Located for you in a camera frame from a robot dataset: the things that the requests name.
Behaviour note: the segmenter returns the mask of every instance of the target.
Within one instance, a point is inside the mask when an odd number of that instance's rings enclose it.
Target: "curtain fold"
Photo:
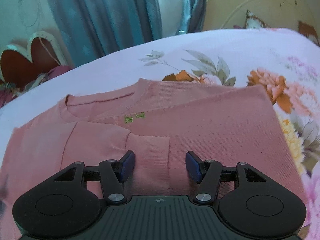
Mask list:
[[[48,0],[76,66],[160,39],[158,0]]]
[[[206,0],[184,0],[182,18],[177,35],[202,31]]]

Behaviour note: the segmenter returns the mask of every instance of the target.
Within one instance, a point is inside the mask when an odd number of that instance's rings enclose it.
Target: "curtain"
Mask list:
[[[177,34],[202,31],[207,0],[184,0],[182,19]]]
[[[48,0],[76,66],[160,39],[158,0]]]

